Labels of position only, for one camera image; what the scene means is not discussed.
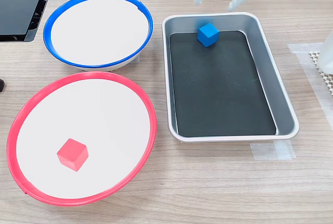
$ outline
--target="silver tray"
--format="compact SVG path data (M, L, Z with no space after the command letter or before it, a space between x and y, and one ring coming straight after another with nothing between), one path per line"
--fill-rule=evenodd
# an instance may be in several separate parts
M265 103L267 103L271 118L274 121L274 133L269 135L239 135L236 133L234 135L220 136L188 136L180 134L176 114L170 36L173 34L197 33L198 29L207 23L212 23L221 33L238 31L244 34L246 38L245 43L248 45L250 55L252 56L251 58L254 61L254 69L258 73L256 75L259 77L263 97L266 100ZM276 140L290 139L298 133L298 119L284 88L260 22L256 16L246 12L170 16L163 21L162 34L168 125L171 134L175 138L182 142Z

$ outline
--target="red rim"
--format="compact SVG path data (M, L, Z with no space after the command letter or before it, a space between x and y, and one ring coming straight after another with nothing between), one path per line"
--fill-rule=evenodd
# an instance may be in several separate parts
M17 137L19 134L19 131L21 129L21 126L29 113L35 108L35 106L41 102L46 96L54 92L55 90L59 89L60 87L63 87L65 85L68 85L70 83L80 81L80 80L89 80L89 79L103 79L103 80L111 80L118 82L120 84L123 84L130 88L132 91L134 91L143 101L145 104L149 120L150 120L150 134L149 134L149 140L147 144L147 148L145 150L145 153L143 154L142 158L140 159L139 163L136 165L136 167L117 185L112 187L111 189L108 189L104 192L85 197L85 198L79 198L79 199L62 199L53 197L50 195L47 195L37 188L34 187L23 175L18 161L16 157L16 143L17 143ZM18 184L18 186L22 189L22 191L25 194L28 194L29 196L47 203L51 205L56 206L79 206L84 205L92 202L96 202L98 200L104 199L105 197L108 197L109 195L115 193L116 191L120 190L123 186L125 186L130 180L132 180L136 174L140 171L140 169L143 167L145 162L147 161L151 151L152 147L155 142L156 138L156 130L157 130L157 122L156 122L156 114L155 110L153 108L153 105L148 97L148 95L142 90L141 87L139 87L137 84L135 84L133 81L129 80L128 78L122 77L120 75L114 74L114 73L108 73L108 72L83 72L78 73L74 75L70 75L67 77L64 77L58 81L53 82L52 84L46 86L41 91L39 91L35 96L33 96L21 109L21 111L18 113L17 117L15 118L13 124L11 125L8 139L7 139L7 163L9 170L11 172L11 175L13 176L15 182Z

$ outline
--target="blue rim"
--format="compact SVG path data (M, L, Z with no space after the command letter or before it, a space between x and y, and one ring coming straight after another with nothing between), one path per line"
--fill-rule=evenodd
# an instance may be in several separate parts
M62 58L54 49L54 46L52 45L52 41L51 41L51 30L53 27L54 22L58 19L58 17L65 12L67 9L71 8L72 6L84 2L84 1L88 1L88 0L70 0L68 2L66 2L65 4L63 4L62 6L60 6L57 10L55 10L51 16L48 18L48 20L45 23L44 26L44 43L46 48L48 49L48 51L57 59L59 59L60 61L66 63L66 64L70 64L73 65L75 67L81 67L81 68L104 68L104 67L111 67L113 65L116 64L120 64L122 62L125 62L127 60L129 60L130 58L132 58L133 56L137 55L148 43L148 41L150 40L150 37L152 35L152 17L150 12L148 11L148 9L145 7L145 5L142 2L139 2L137 0L125 0L128 1L130 3L133 3L134 5L137 6L137 8L146 16L147 20L148 20L148 26L149 26L149 31L148 31L148 35L147 38L145 40L145 42L141 45L141 47L135 51L134 53L132 53L131 55L127 56L126 58L123 58L121 60L109 63L109 64L102 64L102 65L83 65L83 64L75 64L72 62L69 62L68 60Z

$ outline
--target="metal tray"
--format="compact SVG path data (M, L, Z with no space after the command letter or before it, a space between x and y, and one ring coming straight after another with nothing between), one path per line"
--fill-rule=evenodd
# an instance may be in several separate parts
M198 29L212 23L217 43ZM162 24L168 124L182 142L276 140L299 130L258 18L249 13L178 15Z

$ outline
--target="cube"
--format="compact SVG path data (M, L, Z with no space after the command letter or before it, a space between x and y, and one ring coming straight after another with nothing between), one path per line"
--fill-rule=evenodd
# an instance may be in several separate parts
M199 28L197 39L204 47L209 47L219 39L219 35L220 32L218 29L214 27L213 24L208 23Z
M86 145L70 138L57 155L62 165L77 172L88 158L88 149Z

